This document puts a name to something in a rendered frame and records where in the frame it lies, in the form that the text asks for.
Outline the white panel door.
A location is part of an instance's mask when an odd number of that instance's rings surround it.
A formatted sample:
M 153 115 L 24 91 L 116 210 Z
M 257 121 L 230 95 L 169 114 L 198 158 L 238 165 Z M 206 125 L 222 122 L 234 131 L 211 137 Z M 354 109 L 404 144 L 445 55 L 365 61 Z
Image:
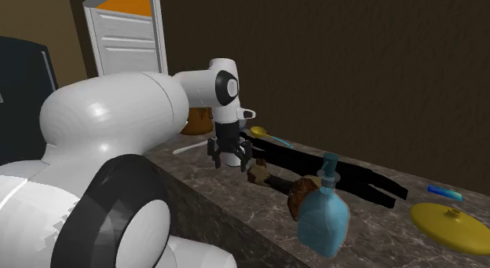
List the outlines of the white panel door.
M 85 0 L 98 75 L 168 72 L 160 0 Z

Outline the blue rectangular bar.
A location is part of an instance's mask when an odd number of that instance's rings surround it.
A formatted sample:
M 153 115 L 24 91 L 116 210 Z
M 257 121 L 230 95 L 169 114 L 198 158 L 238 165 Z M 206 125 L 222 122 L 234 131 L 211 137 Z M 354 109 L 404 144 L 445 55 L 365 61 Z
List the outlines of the blue rectangular bar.
M 437 194 L 437 195 L 440 195 L 440 196 L 451 198 L 453 200 L 463 201 L 463 196 L 462 196 L 461 193 L 458 193 L 456 191 L 452 191 L 452 190 L 449 190 L 449 189 L 445 189 L 445 188 L 442 188 L 442 187 L 439 187 L 439 186 L 436 186 L 436 185 L 428 185 L 427 186 L 427 191 L 429 193 L 434 193 L 434 194 Z

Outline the white spoon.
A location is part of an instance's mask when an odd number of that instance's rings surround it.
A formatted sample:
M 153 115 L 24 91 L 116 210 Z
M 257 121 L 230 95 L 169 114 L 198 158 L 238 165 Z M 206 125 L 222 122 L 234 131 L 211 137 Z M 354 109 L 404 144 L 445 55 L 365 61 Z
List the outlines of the white spoon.
M 183 153 L 183 152 L 186 152 L 190 149 L 194 149 L 194 148 L 198 148 L 198 147 L 201 147 L 201 146 L 204 146 L 204 145 L 207 145 L 208 141 L 201 141 L 199 143 L 196 143 L 196 144 L 193 144 L 193 145 L 189 145 L 189 146 L 185 146 L 185 147 L 182 147 L 182 148 L 179 148 L 179 149 L 175 149 L 173 151 L 173 154 L 174 155 L 177 155 L 177 154 L 180 154 L 180 153 Z

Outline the dark refrigerator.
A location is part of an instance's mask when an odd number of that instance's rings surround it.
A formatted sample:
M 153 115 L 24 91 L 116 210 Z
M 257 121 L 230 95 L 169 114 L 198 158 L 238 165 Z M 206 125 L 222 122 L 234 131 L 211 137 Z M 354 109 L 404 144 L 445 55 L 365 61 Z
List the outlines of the dark refrigerator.
M 56 89 L 46 46 L 0 36 L 0 166 L 42 158 L 39 113 Z

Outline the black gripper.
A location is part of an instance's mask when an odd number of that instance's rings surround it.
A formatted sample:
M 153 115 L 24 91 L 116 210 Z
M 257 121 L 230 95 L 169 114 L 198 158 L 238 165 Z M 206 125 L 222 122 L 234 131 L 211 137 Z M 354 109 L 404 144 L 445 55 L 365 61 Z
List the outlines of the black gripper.
M 220 155 L 223 152 L 236 153 L 240 159 L 240 170 L 247 170 L 247 163 L 253 157 L 251 142 L 240 141 L 240 124 L 238 121 L 233 123 L 215 123 L 216 138 L 207 140 L 207 155 L 214 161 L 215 167 L 221 167 Z

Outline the yellow lid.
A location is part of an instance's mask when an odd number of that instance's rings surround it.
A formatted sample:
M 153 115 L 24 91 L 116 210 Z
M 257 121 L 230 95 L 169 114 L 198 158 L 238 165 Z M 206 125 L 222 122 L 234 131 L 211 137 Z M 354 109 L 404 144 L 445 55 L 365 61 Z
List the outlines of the yellow lid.
M 490 255 L 490 229 L 456 208 L 419 203 L 411 207 L 410 218 L 439 244 L 470 255 Z

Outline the blue glass bottle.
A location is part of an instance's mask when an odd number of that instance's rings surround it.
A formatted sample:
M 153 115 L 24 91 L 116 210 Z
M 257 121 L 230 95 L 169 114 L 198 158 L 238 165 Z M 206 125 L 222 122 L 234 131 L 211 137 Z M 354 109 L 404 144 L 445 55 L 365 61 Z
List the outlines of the blue glass bottle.
M 338 155 L 324 154 L 324 164 L 317 171 L 320 188 L 305 197 L 298 213 L 298 239 L 326 258 L 337 255 L 349 227 L 349 207 L 335 192 L 340 179 L 337 163 Z

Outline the white cup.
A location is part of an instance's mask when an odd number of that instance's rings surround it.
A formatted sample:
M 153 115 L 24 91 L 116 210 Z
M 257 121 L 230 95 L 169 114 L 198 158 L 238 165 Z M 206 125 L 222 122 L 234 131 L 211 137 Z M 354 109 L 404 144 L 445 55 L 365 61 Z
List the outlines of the white cup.
M 239 167 L 241 165 L 241 160 L 234 153 L 223 152 L 221 158 L 224 163 L 229 167 Z

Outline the orange brown vase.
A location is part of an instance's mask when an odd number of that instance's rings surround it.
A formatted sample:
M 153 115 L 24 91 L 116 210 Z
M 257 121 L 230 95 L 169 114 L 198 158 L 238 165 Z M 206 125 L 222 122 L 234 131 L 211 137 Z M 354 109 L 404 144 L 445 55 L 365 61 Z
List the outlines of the orange brown vase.
M 211 117 L 211 108 L 190 108 L 188 123 L 182 129 L 181 134 L 201 135 L 210 133 L 214 128 Z

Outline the black tongs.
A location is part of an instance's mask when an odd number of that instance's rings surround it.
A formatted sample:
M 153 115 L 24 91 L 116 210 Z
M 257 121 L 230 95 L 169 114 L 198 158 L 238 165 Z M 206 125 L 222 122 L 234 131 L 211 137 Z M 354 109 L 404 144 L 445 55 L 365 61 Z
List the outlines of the black tongs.
M 251 142 L 253 157 L 260 164 L 270 163 L 300 176 L 316 175 L 324 164 L 324 159 L 320 156 L 275 145 L 259 138 L 253 138 L 244 132 L 240 136 Z M 393 208 L 396 198 L 405 200 L 408 196 L 408 190 L 402 185 L 371 169 L 338 161 L 335 171 L 340 175 L 340 180 L 336 183 L 337 189 L 373 204 Z

